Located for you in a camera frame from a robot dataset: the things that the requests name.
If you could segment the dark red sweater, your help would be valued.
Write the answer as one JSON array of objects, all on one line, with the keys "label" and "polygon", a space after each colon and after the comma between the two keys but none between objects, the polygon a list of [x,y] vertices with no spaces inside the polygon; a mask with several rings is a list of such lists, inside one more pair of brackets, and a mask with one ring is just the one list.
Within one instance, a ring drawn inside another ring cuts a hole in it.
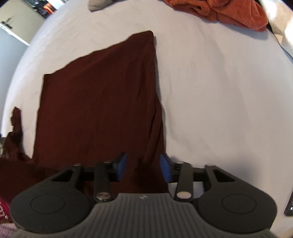
[{"label": "dark red sweater", "polygon": [[24,117],[15,108],[13,131],[1,159],[1,198],[16,195],[80,163],[93,167],[127,154],[114,194],[168,191],[160,170],[164,153],[162,108],[156,93],[151,31],[80,57],[43,77],[32,157],[24,154]]}]

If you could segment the grey bed sheet mattress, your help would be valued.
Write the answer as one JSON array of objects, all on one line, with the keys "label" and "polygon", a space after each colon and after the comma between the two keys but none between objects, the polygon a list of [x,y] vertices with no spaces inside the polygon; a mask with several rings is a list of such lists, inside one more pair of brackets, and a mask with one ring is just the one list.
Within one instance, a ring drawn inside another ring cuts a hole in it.
[{"label": "grey bed sheet mattress", "polygon": [[40,27],[20,60],[4,106],[2,134],[22,112],[33,153],[43,75],[150,30],[156,38],[166,151],[194,166],[215,164],[273,197],[272,231],[292,228],[292,58],[271,32],[210,23],[163,1],[122,1],[90,12],[69,1]]}]

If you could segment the smartphone on bed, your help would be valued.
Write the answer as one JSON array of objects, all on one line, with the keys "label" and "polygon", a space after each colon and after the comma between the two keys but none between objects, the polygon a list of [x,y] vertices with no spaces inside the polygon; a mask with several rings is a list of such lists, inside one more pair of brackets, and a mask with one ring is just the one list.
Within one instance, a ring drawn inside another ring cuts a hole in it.
[{"label": "smartphone on bed", "polygon": [[290,199],[286,205],[286,208],[284,210],[284,215],[287,217],[293,216],[293,194],[291,194]]}]

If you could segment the grey pillow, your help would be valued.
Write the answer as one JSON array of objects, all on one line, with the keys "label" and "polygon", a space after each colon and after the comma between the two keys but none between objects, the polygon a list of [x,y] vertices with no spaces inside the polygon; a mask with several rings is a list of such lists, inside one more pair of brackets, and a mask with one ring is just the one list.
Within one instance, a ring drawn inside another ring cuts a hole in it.
[{"label": "grey pillow", "polygon": [[111,4],[113,4],[112,0],[89,0],[87,8],[89,11],[94,12],[102,10]]}]

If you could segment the orange fleece blanket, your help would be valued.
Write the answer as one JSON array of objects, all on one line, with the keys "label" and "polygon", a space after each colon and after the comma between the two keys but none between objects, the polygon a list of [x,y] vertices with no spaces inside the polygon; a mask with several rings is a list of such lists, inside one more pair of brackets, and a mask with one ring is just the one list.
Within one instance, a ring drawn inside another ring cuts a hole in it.
[{"label": "orange fleece blanket", "polygon": [[264,32],[268,19],[256,1],[165,1],[174,10],[183,11],[204,20],[236,25],[240,28]]}]

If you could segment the white open door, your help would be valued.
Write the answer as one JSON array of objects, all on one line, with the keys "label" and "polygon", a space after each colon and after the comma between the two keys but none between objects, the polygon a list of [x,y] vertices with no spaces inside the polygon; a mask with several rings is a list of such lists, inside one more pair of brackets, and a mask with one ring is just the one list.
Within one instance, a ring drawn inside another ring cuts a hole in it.
[{"label": "white open door", "polygon": [[1,29],[29,46],[44,18],[24,1],[7,1],[0,11]]}]

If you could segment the white crumpled garment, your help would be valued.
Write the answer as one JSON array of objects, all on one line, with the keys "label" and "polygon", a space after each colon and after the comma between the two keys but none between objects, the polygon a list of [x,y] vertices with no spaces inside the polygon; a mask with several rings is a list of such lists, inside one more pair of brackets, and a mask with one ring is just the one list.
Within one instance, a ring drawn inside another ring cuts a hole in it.
[{"label": "white crumpled garment", "polygon": [[285,1],[259,1],[279,45],[292,57],[292,9]]}]

